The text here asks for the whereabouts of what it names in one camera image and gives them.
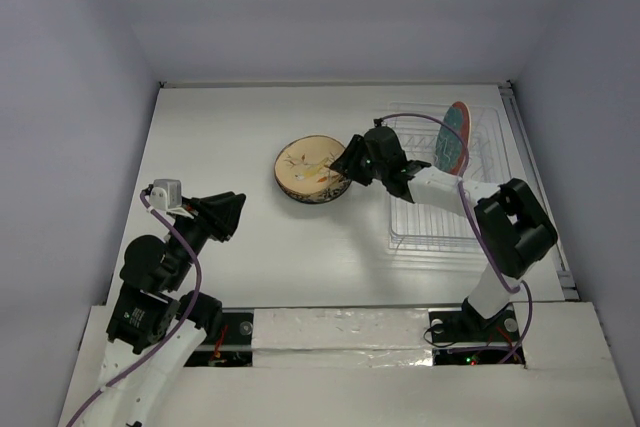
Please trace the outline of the yellow bird plate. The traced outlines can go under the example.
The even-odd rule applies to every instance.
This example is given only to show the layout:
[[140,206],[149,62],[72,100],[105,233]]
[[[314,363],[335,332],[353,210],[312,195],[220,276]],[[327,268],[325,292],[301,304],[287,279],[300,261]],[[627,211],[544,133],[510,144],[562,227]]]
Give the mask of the yellow bird plate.
[[300,193],[310,193],[341,178],[329,165],[344,151],[344,145],[333,137],[311,135],[286,145],[274,162],[275,180]]

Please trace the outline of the red plate with teal flower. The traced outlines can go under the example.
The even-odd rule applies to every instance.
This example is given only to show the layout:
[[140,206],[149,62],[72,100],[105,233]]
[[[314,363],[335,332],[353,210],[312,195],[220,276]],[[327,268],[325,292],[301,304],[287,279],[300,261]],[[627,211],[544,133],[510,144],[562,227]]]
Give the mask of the red plate with teal flower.
[[471,134],[471,114],[464,102],[455,102],[446,111],[435,145],[435,166],[452,174],[460,174],[467,158]]

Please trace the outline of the blue floral white plate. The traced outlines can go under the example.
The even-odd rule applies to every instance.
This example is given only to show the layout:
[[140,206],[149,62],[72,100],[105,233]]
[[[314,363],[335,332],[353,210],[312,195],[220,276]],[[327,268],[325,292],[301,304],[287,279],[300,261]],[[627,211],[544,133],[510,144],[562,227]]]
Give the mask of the blue floral white plate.
[[326,186],[316,188],[310,193],[300,193],[293,187],[286,186],[280,180],[276,180],[278,187],[290,199],[309,205],[324,204],[336,200],[343,195],[351,186],[351,181],[346,178],[337,178],[330,181]]

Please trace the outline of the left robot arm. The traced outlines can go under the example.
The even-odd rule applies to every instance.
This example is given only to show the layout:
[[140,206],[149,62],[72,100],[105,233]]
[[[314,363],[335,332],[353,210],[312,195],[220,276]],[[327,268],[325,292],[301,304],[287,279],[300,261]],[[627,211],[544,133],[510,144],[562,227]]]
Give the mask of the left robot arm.
[[151,425],[196,348],[220,344],[228,331],[221,302],[201,291],[198,256],[208,242],[231,239],[245,195],[188,198],[179,182],[162,180],[143,189],[140,200],[168,233],[140,236],[125,249],[99,398],[84,426]]

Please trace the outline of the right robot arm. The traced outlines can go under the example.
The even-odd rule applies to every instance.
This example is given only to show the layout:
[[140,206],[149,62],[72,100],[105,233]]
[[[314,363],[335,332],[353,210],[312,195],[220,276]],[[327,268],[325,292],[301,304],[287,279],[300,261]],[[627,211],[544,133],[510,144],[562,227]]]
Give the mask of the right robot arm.
[[468,221],[488,265],[460,312],[427,330],[432,339],[448,335],[456,343],[465,336],[486,337],[512,295],[528,289],[527,272],[558,241],[556,228],[525,181],[466,182],[428,162],[410,160],[387,126],[354,135],[330,169],[363,186],[377,180],[395,198],[440,208]]

